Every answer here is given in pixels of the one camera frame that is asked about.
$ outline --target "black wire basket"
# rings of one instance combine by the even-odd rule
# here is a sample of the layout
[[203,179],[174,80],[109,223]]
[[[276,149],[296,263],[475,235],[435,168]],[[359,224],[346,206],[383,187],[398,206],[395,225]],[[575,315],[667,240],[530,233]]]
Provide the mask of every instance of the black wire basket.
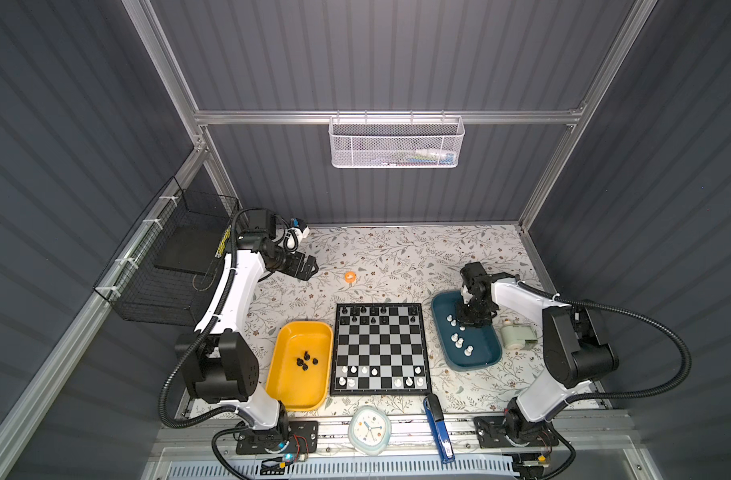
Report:
[[[124,320],[197,325],[219,283],[217,277],[224,258],[216,257],[216,253],[236,207],[234,197],[179,190],[168,199],[156,219],[143,220],[145,230],[128,254],[119,257],[126,241],[118,247],[100,279],[104,279],[116,263],[121,264],[119,273],[109,283],[106,279],[101,285],[97,282],[94,291]],[[182,229],[207,232],[213,240],[214,256],[202,273],[171,270],[159,265],[168,241]]]

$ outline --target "dark gray wall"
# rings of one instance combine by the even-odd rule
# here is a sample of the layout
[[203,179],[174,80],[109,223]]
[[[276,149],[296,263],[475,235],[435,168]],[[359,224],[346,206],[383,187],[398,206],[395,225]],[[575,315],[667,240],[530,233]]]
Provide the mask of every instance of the dark gray wall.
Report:
[[[731,478],[731,2],[659,0],[531,235],[559,290],[687,342],[680,388],[622,405],[667,478]],[[610,329],[607,388],[674,374],[665,337]]]
[[[122,5],[0,0],[0,422],[190,150]],[[111,318],[11,477],[138,468],[171,336]]]
[[203,110],[575,108],[630,0],[154,0]]
[[327,127],[209,127],[240,200],[314,224],[517,220],[566,130],[467,127],[456,168],[331,165]]
[[[576,108],[631,3],[153,1],[203,110]],[[517,220],[564,131],[467,126],[455,169],[345,171],[325,128],[211,130],[246,205],[341,224]]]

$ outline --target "floral tablecloth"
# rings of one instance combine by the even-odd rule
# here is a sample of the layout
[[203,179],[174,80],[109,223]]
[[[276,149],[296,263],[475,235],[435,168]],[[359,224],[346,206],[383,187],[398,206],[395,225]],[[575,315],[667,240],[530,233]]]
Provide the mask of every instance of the floral tablecloth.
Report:
[[[251,303],[244,335],[259,359],[260,382],[266,381],[277,332],[293,320],[318,320],[333,326],[336,303],[420,302],[425,319],[432,389],[444,412],[502,411],[518,389],[529,386],[543,370],[541,343],[531,351],[505,351],[486,369],[455,372],[447,367],[431,313],[438,293],[461,288],[459,270],[480,261],[489,273],[519,274],[541,286],[513,225],[409,226],[316,229],[300,246],[317,257],[320,272],[309,282],[275,274],[260,283]],[[355,283],[344,281],[354,271]],[[504,319],[528,322],[511,310],[500,310],[495,330]],[[541,339],[541,323],[533,324]],[[313,412],[293,416],[348,416],[364,404],[388,414],[423,413],[420,396],[329,397]],[[191,416],[213,408],[195,400]],[[571,408],[598,408],[597,402]]]

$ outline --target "clock face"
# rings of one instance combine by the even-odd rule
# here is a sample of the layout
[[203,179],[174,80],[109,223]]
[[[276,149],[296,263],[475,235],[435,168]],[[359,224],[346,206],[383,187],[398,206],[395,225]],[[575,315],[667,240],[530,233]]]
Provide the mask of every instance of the clock face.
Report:
[[361,411],[352,422],[352,435],[367,446],[377,446],[389,435],[384,417],[373,410]]

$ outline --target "yellow plastic bin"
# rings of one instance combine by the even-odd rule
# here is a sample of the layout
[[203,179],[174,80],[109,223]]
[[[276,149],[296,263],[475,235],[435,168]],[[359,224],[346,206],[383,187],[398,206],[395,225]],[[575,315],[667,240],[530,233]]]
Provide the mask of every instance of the yellow plastic bin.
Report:
[[[331,372],[333,331],[323,322],[295,321],[280,329],[267,377],[266,390],[289,412],[308,412],[326,399]],[[310,354],[302,370],[296,359]]]

